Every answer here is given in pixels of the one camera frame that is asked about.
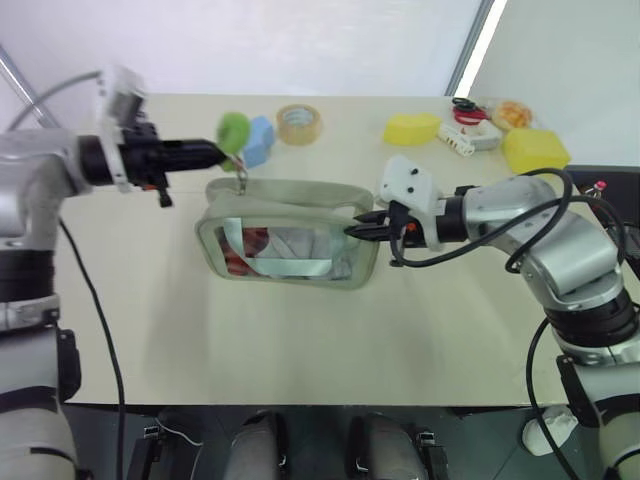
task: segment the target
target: blue sponge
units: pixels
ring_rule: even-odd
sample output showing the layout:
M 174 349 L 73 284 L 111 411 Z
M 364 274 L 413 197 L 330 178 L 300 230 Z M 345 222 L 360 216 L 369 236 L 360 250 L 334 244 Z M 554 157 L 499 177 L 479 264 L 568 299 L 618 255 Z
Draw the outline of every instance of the blue sponge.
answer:
M 275 134 L 269 119 L 264 116 L 252 119 L 249 141 L 242 150 L 245 166 L 253 168 L 266 162 L 274 142 Z

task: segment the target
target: yellow sponge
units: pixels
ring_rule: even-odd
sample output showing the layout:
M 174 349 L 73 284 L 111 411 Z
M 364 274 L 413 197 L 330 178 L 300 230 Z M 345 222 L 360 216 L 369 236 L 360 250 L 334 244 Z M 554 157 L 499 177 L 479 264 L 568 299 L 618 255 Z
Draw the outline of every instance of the yellow sponge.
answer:
M 383 138 L 392 145 L 422 145 L 436 136 L 440 122 L 438 117 L 430 113 L 397 113 L 387 122 Z
M 543 167 L 564 168 L 571 158 L 558 136 L 550 130 L 514 128 L 507 133 L 502 151 L 514 173 Z

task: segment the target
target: beige tabletop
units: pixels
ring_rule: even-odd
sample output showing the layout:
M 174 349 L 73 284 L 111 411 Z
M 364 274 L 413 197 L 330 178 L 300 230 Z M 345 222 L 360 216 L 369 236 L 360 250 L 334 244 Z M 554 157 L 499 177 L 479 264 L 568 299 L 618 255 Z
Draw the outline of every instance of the beige tabletop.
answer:
M 147 110 L 164 139 L 213 139 L 225 111 L 275 119 L 290 103 L 316 107 L 322 135 L 306 147 L 277 142 L 252 177 L 373 190 L 395 153 L 429 169 L 444 192 L 510 175 L 499 151 L 462 158 L 437 139 L 402 148 L 382 142 L 395 112 L 450 119 L 444 98 L 156 95 Z M 483 248 L 412 270 L 389 267 L 382 246 L 370 281 L 355 291 L 223 280 L 209 270 L 194 234 L 204 188 L 221 175 L 171 175 L 169 209 L 158 207 L 154 193 L 114 188 L 64 206 L 111 325 L 127 403 L 527 403 L 525 355 L 543 312 L 525 282 L 504 271 L 503 253 Z M 62 325 L 75 330 L 82 361 L 73 401 L 114 403 L 103 334 L 64 239 L 56 266 Z M 640 298 L 640 283 L 625 270 L 627 288 Z M 534 371 L 542 403 L 566 401 L 558 354 L 547 332 Z

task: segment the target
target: clear plastic pouch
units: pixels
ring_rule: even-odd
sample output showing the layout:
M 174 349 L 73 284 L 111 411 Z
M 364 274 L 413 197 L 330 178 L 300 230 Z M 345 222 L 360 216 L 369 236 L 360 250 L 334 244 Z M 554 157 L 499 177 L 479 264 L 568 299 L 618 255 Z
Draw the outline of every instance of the clear plastic pouch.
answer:
M 209 266 L 234 280 L 357 288 L 371 275 L 378 244 L 344 234 L 373 208 L 367 190 L 335 183 L 214 180 L 196 225 Z

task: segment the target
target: masking tape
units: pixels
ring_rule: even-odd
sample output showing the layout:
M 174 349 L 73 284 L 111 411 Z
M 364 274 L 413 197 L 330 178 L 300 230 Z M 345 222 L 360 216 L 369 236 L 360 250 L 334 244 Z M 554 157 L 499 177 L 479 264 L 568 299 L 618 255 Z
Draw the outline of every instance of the masking tape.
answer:
M 309 105 L 287 105 L 278 111 L 278 136 L 288 145 L 308 145 L 322 129 L 318 111 Z

